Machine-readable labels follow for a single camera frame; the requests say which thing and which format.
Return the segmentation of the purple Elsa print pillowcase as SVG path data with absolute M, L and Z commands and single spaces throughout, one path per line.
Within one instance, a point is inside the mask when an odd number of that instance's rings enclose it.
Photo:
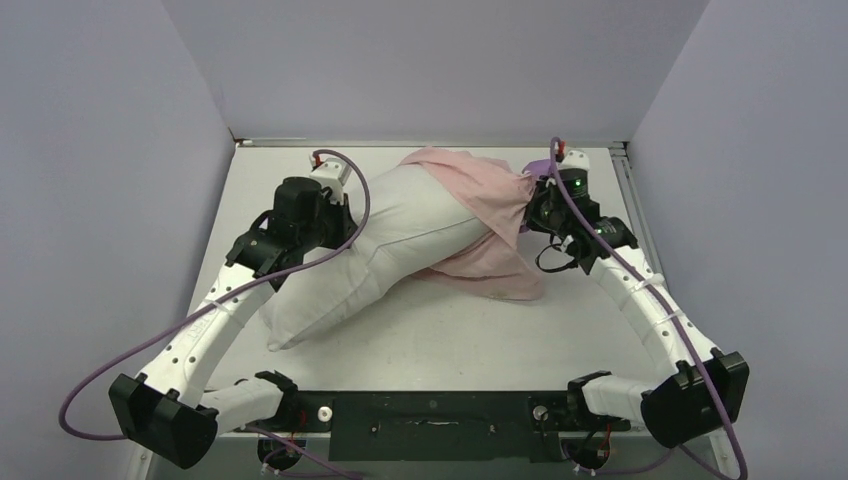
M 518 252 L 524 214 L 536 188 L 500 159 L 427 147 L 403 159 L 423 168 L 485 227 L 482 236 L 453 255 L 414 274 L 481 297 L 533 301 L 544 295 L 537 274 Z

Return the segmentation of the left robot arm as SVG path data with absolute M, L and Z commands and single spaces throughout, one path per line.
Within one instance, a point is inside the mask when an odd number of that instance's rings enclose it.
M 210 391 L 207 383 L 248 320 L 316 248 L 340 253 L 355 237 L 344 183 L 289 177 L 234 242 L 203 304 L 140 372 L 119 375 L 108 392 L 124 436 L 182 469 L 196 465 L 216 438 L 264 421 L 274 430 L 296 421 L 296 385 L 262 371 Z

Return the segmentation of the white pillow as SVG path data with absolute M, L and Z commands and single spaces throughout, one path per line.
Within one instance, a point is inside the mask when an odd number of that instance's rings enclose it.
M 380 300 L 397 282 L 471 246 L 487 226 L 419 165 L 397 166 L 350 195 L 363 232 L 340 255 L 291 275 L 257 312 L 271 351 L 290 349 Z

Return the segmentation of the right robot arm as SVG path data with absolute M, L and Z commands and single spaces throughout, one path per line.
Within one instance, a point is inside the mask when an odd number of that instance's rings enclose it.
M 574 379 L 567 419 L 579 428 L 613 419 L 641 424 L 667 448 L 734 423 L 750 375 L 743 356 L 723 352 L 682 312 L 635 235 L 590 198 L 586 170 L 562 168 L 534 179 L 526 227 L 560 240 L 559 250 L 571 258 L 567 268 L 581 269 L 607 293 L 658 377 L 643 382 L 598 371 Z

